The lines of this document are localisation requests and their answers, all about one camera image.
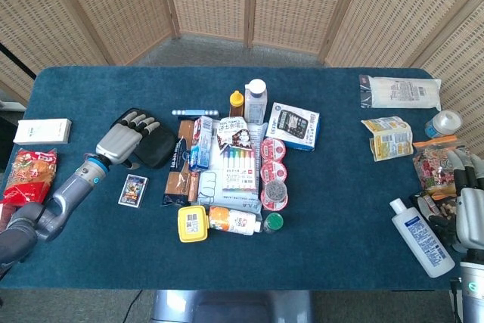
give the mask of blue table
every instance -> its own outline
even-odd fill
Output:
[[[278,101],[321,113],[314,152],[289,150],[290,202],[277,234],[247,237],[209,231],[196,244],[178,239],[177,207],[162,207],[169,166],[141,168],[150,183],[139,210],[117,204],[128,171],[111,168],[72,215],[64,232],[39,243],[0,287],[149,289],[436,289],[394,228],[389,202],[420,190],[411,157],[379,163],[360,120],[398,115],[414,140],[426,140],[432,110],[361,109],[358,75],[430,77],[415,69],[240,67],[55,67],[41,72],[26,119],[72,120],[58,145],[53,188],[82,163],[110,124],[130,107],[158,116],[174,132],[171,109],[228,111],[228,97],[253,78]],[[49,146],[31,146],[46,151]]]

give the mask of small bottle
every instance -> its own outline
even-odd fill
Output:
[[[267,107],[267,88],[261,79],[253,79],[245,85],[245,121],[251,124],[264,123]]]
[[[425,134],[429,138],[440,138],[455,134],[462,126],[461,116],[453,110],[442,110],[425,124]]]
[[[263,229],[264,232],[267,232],[268,234],[273,234],[276,231],[279,231],[282,228],[282,225],[284,224],[284,220],[282,216],[277,213],[269,213],[268,216],[264,220],[264,225]]]
[[[407,208],[400,198],[390,202],[396,213],[393,224],[425,272],[431,278],[450,271],[455,262],[415,207]]]
[[[209,224],[215,230],[245,234],[246,236],[261,230],[261,223],[256,221],[256,215],[253,213],[230,210],[225,207],[210,207]]]
[[[230,95],[230,112],[228,115],[230,117],[244,116],[244,96],[238,90]]]

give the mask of white box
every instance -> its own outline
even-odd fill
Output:
[[[273,103],[265,136],[284,141],[289,148],[313,151],[319,134],[319,113]]]
[[[14,143],[67,144],[70,124],[69,119],[20,120]]]

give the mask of white lotion bottle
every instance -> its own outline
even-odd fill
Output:
[[[396,213],[393,224],[418,262],[431,278],[450,271],[455,262],[415,207],[407,208],[400,198],[390,202]]]
[[[262,125],[267,108],[267,88],[261,79],[253,79],[245,85],[244,119],[247,123]]]

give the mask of robotic arm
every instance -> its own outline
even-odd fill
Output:
[[[465,323],[484,321],[484,161],[456,150],[448,152],[457,189],[457,238],[467,249],[461,260]]]
[[[46,205],[31,202],[20,208],[0,233],[0,270],[7,270],[24,258],[37,240],[54,240],[63,230],[71,213],[109,172],[110,165],[123,164],[130,169],[129,155],[142,138],[158,126],[153,117],[133,111],[114,124],[99,141],[96,154],[58,188]]]

